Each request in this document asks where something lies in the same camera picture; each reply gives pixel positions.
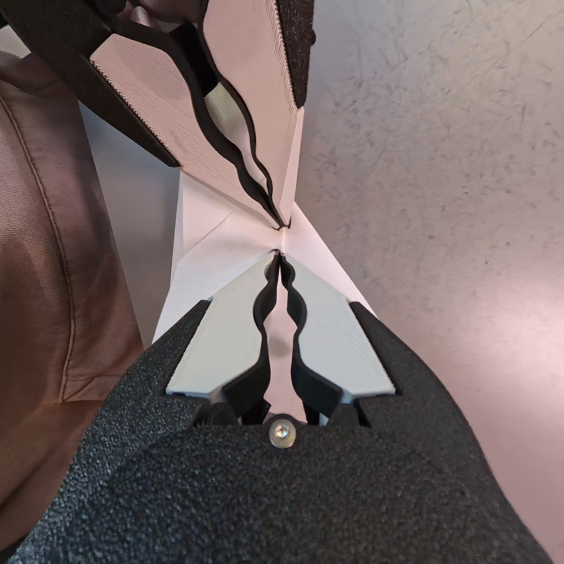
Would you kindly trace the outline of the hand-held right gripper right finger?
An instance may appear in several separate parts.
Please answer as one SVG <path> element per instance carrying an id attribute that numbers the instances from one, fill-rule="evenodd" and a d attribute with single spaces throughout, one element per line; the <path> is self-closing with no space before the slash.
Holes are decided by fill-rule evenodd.
<path id="1" fill-rule="evenodd" d="M 307 412 L 330 419 L 340 405 L 397 394 L 354 307 L 364 307 L 298 260 L 281 258 L 293 335 L 292 385 Z"/>

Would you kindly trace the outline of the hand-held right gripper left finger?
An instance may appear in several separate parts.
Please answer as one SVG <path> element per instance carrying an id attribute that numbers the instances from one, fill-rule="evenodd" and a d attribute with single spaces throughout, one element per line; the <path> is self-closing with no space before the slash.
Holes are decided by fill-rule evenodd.
<path id="1" fill-rule="evenodd" d="M 170 374 L 167 396 L 226 404 L 243 417 L 264 400 L 271 367 L 264 321 L 277 301 L 280 251 L 273 249 L 207 301 Z"/>

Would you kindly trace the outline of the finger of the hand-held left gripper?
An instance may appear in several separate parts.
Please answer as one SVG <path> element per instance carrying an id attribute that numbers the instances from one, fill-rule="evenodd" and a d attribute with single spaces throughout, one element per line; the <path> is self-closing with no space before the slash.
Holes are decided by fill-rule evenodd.
<path id="1" fill-rule="evenodd" d="M 250 113 L 256 156 L 286 225 L 297 186 L 304 109 L 294 100 L 276 1 L 209 1 L 203 35 L 220 74 Z"/>
<path id="2" fill-rule="evenodd" d="M 168 53 L 112 34 L 90 63 L 123 99 L 180 170 L 279 229 L 266 191 L 248 172 L 241 151 L 214 123 L 194 72 L 188 80 Z"/>

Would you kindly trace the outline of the white paper sheet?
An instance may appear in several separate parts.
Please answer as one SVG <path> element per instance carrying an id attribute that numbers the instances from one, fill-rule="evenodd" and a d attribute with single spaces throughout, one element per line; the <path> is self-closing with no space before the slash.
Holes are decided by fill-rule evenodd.
<path id="1" fill-rule="evenodd" d="M 271 367 L 264 394 L 274 412 L 305 419 L 301 399 L 291 379 L 292 345 L 296 325 L 287 312 L 287 291 L 281 279 L 281 258 L 298 260 L 350 301 L 367 306 L 365 298 L 336 260 L 309 220 L 294 204 L 289 227 L 275 230 L 219 196 L 207 195 L 198 182 L 181 177 L 181 241 L 186 254 L 174 271 L 171 289 L 157 325 L 155 340 L 201 300 L 207 301 L 229 281 L 273 249 L 280 251 L 277 301 L 264 321 Z"/>

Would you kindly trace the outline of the person's left hand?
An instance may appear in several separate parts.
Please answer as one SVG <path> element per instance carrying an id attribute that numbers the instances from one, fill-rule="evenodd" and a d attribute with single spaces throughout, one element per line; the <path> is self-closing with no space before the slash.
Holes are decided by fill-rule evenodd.
<path id="1" fill-rule="evenodd" d="M 127 1 L 136 21 L 152 26 L 157 23 L 180 25 L 196 23 L 202 1 Z"/>

